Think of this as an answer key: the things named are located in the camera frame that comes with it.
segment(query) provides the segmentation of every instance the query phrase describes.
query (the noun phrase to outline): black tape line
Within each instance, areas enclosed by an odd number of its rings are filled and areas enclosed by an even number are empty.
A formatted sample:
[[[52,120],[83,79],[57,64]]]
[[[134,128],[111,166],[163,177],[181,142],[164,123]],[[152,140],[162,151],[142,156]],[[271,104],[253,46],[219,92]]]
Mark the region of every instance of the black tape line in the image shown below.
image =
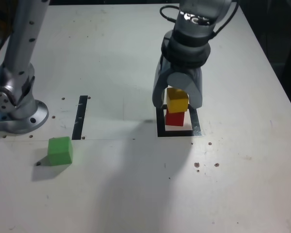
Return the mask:
[[[197,115],[197,110],[188,106],[191,118],[192,130],[182,131],[166,131],[164,109],[167,109],[167,105],[164,104],[161,109],[156,109],[156,124],[157,124],[157,137],[192,137],[201,136],[201,130]]]
[[[87,97],[88,96],[80,96],[76,120],[73,127],[72,140],[81,140]]]

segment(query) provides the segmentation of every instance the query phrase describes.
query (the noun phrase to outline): black cable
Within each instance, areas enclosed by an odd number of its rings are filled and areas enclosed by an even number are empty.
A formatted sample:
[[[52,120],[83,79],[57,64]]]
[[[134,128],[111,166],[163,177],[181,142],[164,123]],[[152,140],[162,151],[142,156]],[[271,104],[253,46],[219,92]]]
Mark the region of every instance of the black cable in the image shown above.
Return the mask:
[[[163,14],[163,9],[165,9],[165,8],[174,8],[174,9],[177,9],[177,10],[179,10],[179,7],[177,7],[177,6],[172,6],[172,5],[167,5],[167,6],[163,6],[161,9],[160,9],[160,14],[161,14],[161,16],[163,16],[165,19],[167,19],[168,21],[170,21],[170,22],[173,22],[173,23],[175,23],[176,22],[176,20],[174,19],[174,18],[170,18],[170,17],[167,17],[166,15],[164,15]],[[232,12],[232,14],[229,16],[229,18],[226,20],[226,22],[216,31],[216,32],[213,32],[212,33],[212,37],[211,37],[211,39],[213,39],[215,36],[217,36],[217,34],[220,32],[220,31],[222,31],[222,29],[233,19],[233,17],[235,16],[235,14],[236,14],[236,12],[237,12],[237,10],[238,10],[238,8],[239,8],[239,0],[236,0],[236,5],[235,5],[235,8],[234,8],[234,10],[233,10],[233,12]]]
[[[9,33],[11,30],[11,0],[5,0],[5,1],[6,1],[6,10],[7,10],[7,20],[6,20],[5,33],[4,33],[3,38],[0,42],[0,50],[3,47],[6,39],[9,37]]]
[[[234,11],[229,16],[229,18],[227,19],[227,21],[216,32],[213,32],[212,38],[214,38],[220,31],[222,31],[222,29],[233,19],[234,15],[236,14],[236,12],[238,10],[238,7],[239,7],[239,0],[236,0],[236,6],[235,6]]]
[[[174,9],[179,10],[179,7],[177,7],[177,6],[172,6],[172,5],[166,5],[166,6],[163,6],[163,7],[160,8],[160,14],[161,14],[161,16],[163,16],[163,17],[164,17],[165,19],[167,19],[169,22],[173,22],[173,23],[175,23],[176,20],[175,20],[174,18],[167,17],[166,15],[163,14],[163,9],[165,9],[165,8],[174,8]]]

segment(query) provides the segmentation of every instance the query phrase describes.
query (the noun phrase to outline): metal robot arm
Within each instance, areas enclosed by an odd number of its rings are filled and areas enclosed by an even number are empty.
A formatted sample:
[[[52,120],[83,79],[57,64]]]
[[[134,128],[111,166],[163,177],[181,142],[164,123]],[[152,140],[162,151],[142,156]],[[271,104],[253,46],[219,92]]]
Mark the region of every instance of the metal robot arm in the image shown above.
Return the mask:
[[[43,125],[48,108],[32,95],[30,63],[49,0],[20,0],[4,61],[0,66],[0,131],[28,133]]]
[[[223,27],[217,32],[213,31],[216,23],[227,14],[231,1],[182,0],[180,2],[174,29],[165,34],[162,42],[162,55],[157,66],[152,95],[156,108],[162,107],[164,91],[168,85],[188,93],[193,108],[202,106],[200,67],[205,64],[210,54],[208,41],[226,26],[237,11],[238,3]]]

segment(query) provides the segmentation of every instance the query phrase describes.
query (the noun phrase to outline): cube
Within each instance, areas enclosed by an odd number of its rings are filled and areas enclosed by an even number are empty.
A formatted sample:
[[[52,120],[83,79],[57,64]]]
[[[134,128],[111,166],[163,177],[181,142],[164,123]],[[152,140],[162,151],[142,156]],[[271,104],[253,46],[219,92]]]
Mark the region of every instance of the cube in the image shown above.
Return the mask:
[[[167,109],[166,118],[165,118],[165,125],[183,126],[184,114],[185,114],[185,112],[170,113]]]
[[[51,166],[71,164],[73,149],[70,137],[58,137],[48,140],[48,160]]]
[[[169,113],[182,113],[188,110],[189,97],[185,91],[167,88],[167,108]]]

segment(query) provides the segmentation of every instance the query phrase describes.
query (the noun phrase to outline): white table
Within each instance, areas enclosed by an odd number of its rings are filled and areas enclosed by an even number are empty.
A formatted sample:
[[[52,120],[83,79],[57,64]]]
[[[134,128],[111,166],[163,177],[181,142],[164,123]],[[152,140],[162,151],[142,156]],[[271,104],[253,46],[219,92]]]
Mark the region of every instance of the white table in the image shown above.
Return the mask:
[[[32,63],[50,117],[0,133],[0,233],[291,233],[291,104],[242,11],[210,42],[202,136],[157,138],[160,7],[49,7]],[[80,95],[73,164],[34,166],[72,135]]]

